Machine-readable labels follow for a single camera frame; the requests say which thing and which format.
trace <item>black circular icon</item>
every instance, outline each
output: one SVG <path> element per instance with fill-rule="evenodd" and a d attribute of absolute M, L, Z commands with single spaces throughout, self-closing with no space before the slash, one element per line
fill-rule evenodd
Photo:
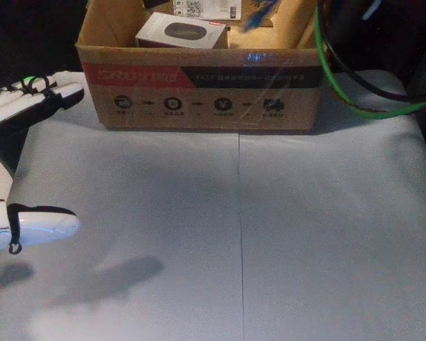
<path fill-rule="evenodd" d="M 214 101 L 214 107 L 222 112 L 230 110 L 232 108 L 232 101 L 226 97 L 218 98 Z"/>
<path fill-rule="evenodd" d="M 122 94 L 115 97 L 114 103 L 118 108 L 122 108 L 122 109 L 128 109 L 133 106 L 133 102 L 131 101 L 131 98 Z"/>
<path fill-rule="evenodd" d="M 180 110 L 182 109 L 182 105 L 182 101 L 176 97 L 169 97 L 164 101 L 164 107 L 168 108 L 169 110 Z"/>

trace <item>robotic hand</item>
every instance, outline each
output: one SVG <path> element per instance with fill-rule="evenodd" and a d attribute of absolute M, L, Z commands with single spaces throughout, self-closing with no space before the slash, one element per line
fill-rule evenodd
<path fill-rule="evenodd" d="M 69 109 L 84 97 L 79 83 L 58 86 L 53 77 L 31 77 L 0 89 L 0 144 L 13 134 Z M 0 250 L 18 254 L 22 246 L 54 242 L 80 228 L 76 215 L 64 208 L 26 207 L 0 200 Z"/>

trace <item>brown box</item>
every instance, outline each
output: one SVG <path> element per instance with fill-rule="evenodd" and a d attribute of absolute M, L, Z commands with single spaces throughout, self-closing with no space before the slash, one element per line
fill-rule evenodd
<path fill-rule="evenodd" d="M 227 50 L 135 48 L 150 16 L 142 3 L 93 0 L 77 49 L 99 121 L 118 129 L 311 129 L 322 69 L 315 49 L 294 49 L 300 28 L 292 38 L 278 15 L 287 11 L 272 28 L 232 27 Z"/>
<path fill-rule="evenodd" d="M 142 48 L 227 48 L 224 23 L 153 13 L 136 35 Z"/>

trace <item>black cable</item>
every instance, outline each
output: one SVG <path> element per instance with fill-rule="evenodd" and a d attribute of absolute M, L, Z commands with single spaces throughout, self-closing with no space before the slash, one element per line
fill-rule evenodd
<path fill-rule="evenodd" d="M 393 94 L 392 92 L 387 92 L 385 90 L 375 87 L 370 82 L 366 81 L 364 78 L 358 76 L 352 69 L 350 69 L 345 62 L 339 57 L 337 52 L 334 50 L 331 40 L 329 39 L 327 32 L 327 25 L 325 23 L 324 17 L 324 3 L 325 0 L 319 0 L 317 2 L 317 9 L 319 11 L 319 24 L 322 34 L 323 41 L 327 44 L 328 49 L 332 53 L 334 59 L 338 62 L 340 68 L 348 75 L 350 78 L 355 80 L 358 84 L 364 87 L 366 90 L 386 99 L 391 99 L 393 101 L 399 102 L 426 102 L 426 94 L 414 94 L 414 95 L 404 95 L 404 94 Z"/>

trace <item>table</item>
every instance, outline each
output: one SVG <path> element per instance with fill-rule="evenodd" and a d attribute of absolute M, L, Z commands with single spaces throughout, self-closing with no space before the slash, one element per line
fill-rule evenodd
<path fill-rule="evenodd" d="M 305 136 L 108 131 L 86 91 L 29 131 L 11 202 L 83 227 L 0 252 L 0 341 L 426 340 L 422 135 L 326 87 Z"/>

